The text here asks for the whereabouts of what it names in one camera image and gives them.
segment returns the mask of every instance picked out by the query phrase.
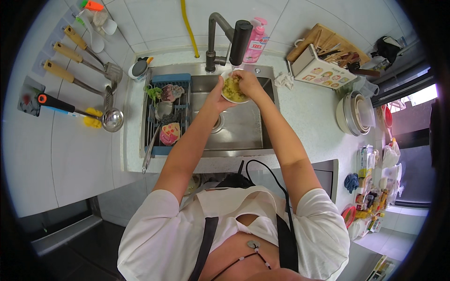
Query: yellow scrubber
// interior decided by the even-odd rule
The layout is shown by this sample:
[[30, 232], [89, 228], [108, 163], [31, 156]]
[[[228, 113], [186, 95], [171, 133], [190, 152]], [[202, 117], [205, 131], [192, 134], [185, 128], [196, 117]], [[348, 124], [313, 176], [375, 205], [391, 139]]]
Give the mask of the yellow scrubber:
[[[86, 112], [93, 114], [93, 115], [97, 115], [98, 117], [101, 117], [103, 115], [103, 112], [101, 112], [100, 110], [96, 110], [95, 108], [92, 108], [92, 107], [89, 107], [88, 109], [86, 109]], [[102, 122], [100, 122], [99, 120], [94, 119], [92, 117], [88, 117], [88, 116], [85, 116], [84, 123], [87, 127], [93, 127], [96, 129], [100, 129], [102, 127]]]

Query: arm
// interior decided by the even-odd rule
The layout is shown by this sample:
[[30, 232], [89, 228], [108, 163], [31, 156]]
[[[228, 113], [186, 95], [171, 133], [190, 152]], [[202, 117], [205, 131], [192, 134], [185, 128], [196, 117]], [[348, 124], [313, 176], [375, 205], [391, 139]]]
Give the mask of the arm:
[[194, 121], [167, 156], [161, 175], [153, 189], [153, 191], [163, 189], [171, 192], [179, 204], [186, 192], [189, 179], [202, 157], [206, 141], [219, 118], [219, 113], [236, 105], [221, 96], [223, 83], [223, 78], [219, 76], [217, 85], [208, 95]]
[[259, 107], [269, 133], [270, 141], [280, 163], [294, 213], [300, 199], [314, 188], [322, 188], [302, 142], [289, 123], [259, 84], [256, 76], [247, 71], [236, 70], [242, 77], [239, 87]]

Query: pendant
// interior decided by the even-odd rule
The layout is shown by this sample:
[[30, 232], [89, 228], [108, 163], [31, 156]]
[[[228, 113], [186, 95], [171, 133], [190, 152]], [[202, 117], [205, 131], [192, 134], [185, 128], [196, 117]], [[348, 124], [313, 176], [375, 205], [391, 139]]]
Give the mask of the pendant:
[[252, 249], [259, 248], [261, 246], [261, 243], [256, 240], [250, 240], [247, 242], [247, 246], [249, 246]]

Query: stainless steel sink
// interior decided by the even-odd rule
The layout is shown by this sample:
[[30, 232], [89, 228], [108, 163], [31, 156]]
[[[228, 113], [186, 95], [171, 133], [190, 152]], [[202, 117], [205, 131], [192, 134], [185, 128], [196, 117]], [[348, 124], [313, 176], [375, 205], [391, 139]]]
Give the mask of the stainless steel sink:
[[[190, 123], [192, 123], [207, 95], [217, 84], [218, 76], [228, 68], [229, 66], [216, 66], [215, 72], [208, 73], [205, 71], [204, 63], [178, 64], [154, 67], [152, 76], [174, 73], [191, 74], [189, 112]], [[275, 79], [273, 68], [258, 65], [243, 65], [241, 68], [256, 74], [263, 89], [279, 108], [278, 93], [273, 85]], [[141, 138], [141, 148], [144, 148], [145, 141], [145, 138]], [[259, 109], [253, 101], [249, 101], [229, 108], [220, 114], [208, 138], [202, 157], [256, 156], [273, 153], [274, 150]]]

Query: pink sponge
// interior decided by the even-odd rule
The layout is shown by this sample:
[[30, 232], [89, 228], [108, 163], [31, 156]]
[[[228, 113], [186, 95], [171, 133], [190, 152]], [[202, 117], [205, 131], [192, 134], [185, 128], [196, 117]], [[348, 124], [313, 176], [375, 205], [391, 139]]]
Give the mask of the pink sponge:
[[163, 144], [170, 146], [180, 139], [180, 132], [179, 123], [170, 123], [161, 128], [159, 139]]

